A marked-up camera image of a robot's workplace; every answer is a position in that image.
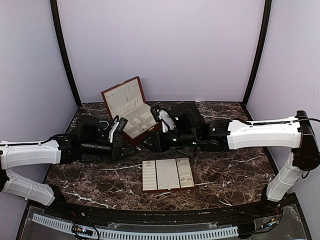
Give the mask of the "red jewelry tray insert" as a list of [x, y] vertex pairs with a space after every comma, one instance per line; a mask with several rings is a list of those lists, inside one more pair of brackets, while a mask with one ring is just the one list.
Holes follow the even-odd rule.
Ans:
[[[181, 177], [192, 177], [192, 181], [180, 181]], [[195, 187], [190, 160], [187, 157], [145, 160], [142, 162], [142, 191], [163, 192], [191, 190]]]

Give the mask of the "red jewelry box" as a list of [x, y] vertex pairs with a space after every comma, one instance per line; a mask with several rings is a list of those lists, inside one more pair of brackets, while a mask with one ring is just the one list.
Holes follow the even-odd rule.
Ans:
[[150, 132], [162, 129], [146, 102], [140, 77], [110, 87], [101, 95], [110, 118], [119, 115], [128, 120], [121, 135], [132, 146], [138, 146]]

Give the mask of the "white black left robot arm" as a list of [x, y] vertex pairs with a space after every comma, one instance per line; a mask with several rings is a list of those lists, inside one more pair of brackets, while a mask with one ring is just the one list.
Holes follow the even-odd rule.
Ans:
[[116, 139], [127, 122], [127, 119], [118, 116], [112, 124], [94, 116], [83, 116], [70, 133], [56, 134], [43, 141], [2, 141], [0, 191], [50, 206], [58, 217], [67, 218], [71, 208], [57, 186], [35, 182], [12, 169], [38, 164], [70, 164], [84, 155], [107, 157], [112, 161], [135, 155], [139, 151], [136, 147]]

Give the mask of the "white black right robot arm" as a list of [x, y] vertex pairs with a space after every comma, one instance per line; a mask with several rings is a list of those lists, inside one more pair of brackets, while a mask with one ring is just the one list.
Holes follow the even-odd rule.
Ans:
[[311, 119], [305, 111], [295, 116], [266, 121], [239, 118], [213, 120], [206, 123], [195, 103], [181, 103], [170, 110], [152, 106], [151, 115], [162, 125], [142, 142], [154, 153], [169, 149], [199, 148], [204, 152], [227, 152], [242, 148], [285, 147], [291, 152], [284, 166], [265, 187], [263, 200], [255, 205], [255, 213], [266, 217], [274, 202], [301, 178], [320, 165], [320, 151]]

